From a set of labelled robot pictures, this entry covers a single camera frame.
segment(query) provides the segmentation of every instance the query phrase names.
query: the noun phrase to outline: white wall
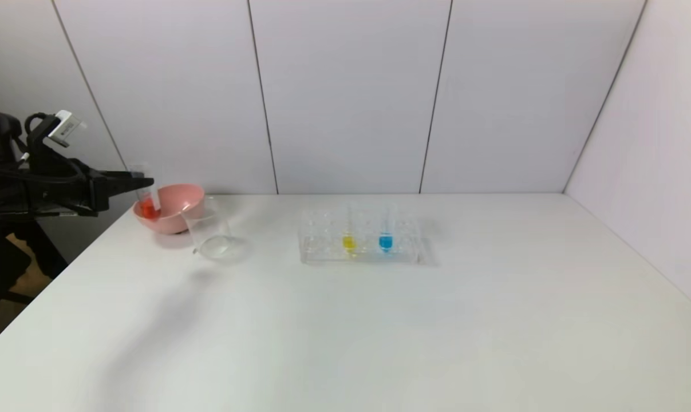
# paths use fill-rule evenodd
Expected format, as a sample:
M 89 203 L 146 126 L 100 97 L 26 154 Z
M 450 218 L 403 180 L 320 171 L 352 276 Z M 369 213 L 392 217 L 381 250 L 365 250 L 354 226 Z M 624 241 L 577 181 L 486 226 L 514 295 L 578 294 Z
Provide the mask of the white wall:
M 561 192 L 643 0 L 455 0 L 423 193 Z
M 251 0 L 280 193 L 417 193 L 449 0 Z
M 691 0 L 649 0 L 567 194 L 691 298 Z
M 246 0 L 56 4 L 124 161 L 160 185 L 277 192 Z
M 0 1 L 0 112 L 25 117 L 67 109 L 88 128 L 70 138 L 70 148 L 53 148 L 94 169 L 123 170 L 124 165 L 99 112 L 50 2 Z M 71 261 L 128 209 L 134 195 L 115 196 L 97 218 L 41 221 L 47 235 Z

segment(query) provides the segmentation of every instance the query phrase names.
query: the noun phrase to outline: clear test tube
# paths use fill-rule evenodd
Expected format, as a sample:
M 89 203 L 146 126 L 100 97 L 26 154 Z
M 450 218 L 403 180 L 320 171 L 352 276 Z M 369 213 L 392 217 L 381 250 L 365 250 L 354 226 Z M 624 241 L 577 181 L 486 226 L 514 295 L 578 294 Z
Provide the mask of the clear test tube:
M 129 172 L 135 177 L 152 177 L 151 171 L 147 164 L 133 164 L 129 165 Z M 162 214 L 162 207 L 160 206 L 159 193 L 157 192 L 157 182 L 151 186 L 136 190 L 136 197 L 139 199 L 139 206 L 141 206 L 141 215 L 146 219 L 157 219 Z

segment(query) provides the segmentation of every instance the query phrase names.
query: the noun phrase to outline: glass beaker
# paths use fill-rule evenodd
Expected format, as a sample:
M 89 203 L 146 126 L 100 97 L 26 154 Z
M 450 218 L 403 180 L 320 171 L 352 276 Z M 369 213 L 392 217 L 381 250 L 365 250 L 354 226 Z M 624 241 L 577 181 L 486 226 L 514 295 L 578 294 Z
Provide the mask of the glass beaker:
M 222 258 L 233 240 L 222 201 L 206 196 L 201 204 L 182 214 L 198 253 L 210 259 Z

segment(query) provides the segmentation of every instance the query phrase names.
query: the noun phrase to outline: yellow liquid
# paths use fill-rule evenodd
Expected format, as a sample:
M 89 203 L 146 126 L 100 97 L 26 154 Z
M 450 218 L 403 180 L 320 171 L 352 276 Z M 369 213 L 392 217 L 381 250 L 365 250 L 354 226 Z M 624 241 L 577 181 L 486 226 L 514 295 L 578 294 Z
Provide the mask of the yellow liquid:
M 348 235 L 348 236 L 343 236 L 343 247 L 346 248 L 348 251 L 352 251 L 354 248 L 356 248 L 356 240 L 354 237 Z

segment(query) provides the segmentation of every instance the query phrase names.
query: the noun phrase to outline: test tube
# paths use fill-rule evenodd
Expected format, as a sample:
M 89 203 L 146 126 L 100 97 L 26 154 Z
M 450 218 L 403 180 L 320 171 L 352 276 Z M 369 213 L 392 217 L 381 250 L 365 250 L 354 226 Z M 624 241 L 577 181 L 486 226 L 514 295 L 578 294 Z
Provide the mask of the test tube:
M 381 235 L 378 238 L 378 245 L 381 250 L 389 252 L 393 247 L 392 235 L 392 209 L 387 206 L 384 210 L 384 221 L 381 224 Z
M 133 176 L 151 177 L 149 166 L 146 164 L 129 165 L 129 172 Z M 152 183 L 151 186 L 136 190 L 136 197 L 139 199 L 139 206 L 141 208 L 141 215 L 146 219 L 157 219 L 162 214 L 162 207 L 160 206 L 159 193 L 157 193 L 157 183 Z
M 345 233 L 343 233 L 343 248 L 345 248 L 348 253 L 352 253 L 358 244 L 353 237 L 353 209 L 350 204 L 348 204 L 348 212 L 345 219 L 347 219 L 347 221 L 345 222 Z

